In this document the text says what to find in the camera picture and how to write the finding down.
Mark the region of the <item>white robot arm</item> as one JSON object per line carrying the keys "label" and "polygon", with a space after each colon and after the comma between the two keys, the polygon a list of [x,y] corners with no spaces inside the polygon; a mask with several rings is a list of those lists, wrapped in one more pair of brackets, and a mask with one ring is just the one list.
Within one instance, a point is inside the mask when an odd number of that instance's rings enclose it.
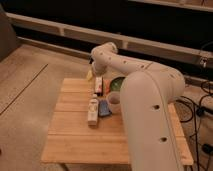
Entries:
{"label": "white robot arm", "polygon": [[132,171],[184,171],[168,104],[183,94],[185,80],[175,68],[122,56],[112,42],[91,51],[92,70],[111,67],[125,75],[120,105]]}

